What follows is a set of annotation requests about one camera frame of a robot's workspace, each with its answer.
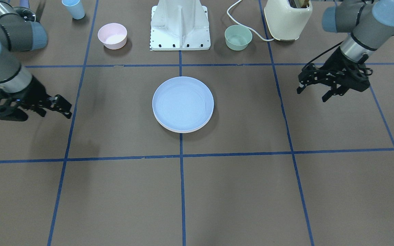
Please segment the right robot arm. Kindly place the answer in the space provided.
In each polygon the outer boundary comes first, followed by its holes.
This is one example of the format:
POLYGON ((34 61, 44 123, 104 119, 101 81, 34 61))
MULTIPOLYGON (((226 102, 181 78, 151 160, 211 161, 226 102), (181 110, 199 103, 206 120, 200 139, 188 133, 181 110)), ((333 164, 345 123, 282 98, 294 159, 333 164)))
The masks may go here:
POLYGON ((72 105, 61 95, 50 96, 45 86, 16 58, 14 52, 42 49, 48 36, 39 22, 26 21, 0 0, 0 120, 23 122, 26 111, 44 117, 47 110, 72 117, 72 105))

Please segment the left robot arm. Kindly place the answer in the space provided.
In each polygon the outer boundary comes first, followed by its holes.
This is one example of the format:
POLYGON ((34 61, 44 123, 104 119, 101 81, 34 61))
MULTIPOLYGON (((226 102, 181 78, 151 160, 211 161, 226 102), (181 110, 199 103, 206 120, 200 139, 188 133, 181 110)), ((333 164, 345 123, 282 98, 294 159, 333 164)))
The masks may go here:
POLYGON ((326 102, 332 96, 343 96, 348 90, 363 92, 370 87, 372 70, 365 62, 388 39, 394 36, 394 0, 344 0, 339 6, 327 8, 322 18, 327 32, 347 33, 333 53, 317 67, 308 62, 298 75, 297 93, 306 87, 323 84, 330 89, 322 96, 326 102))

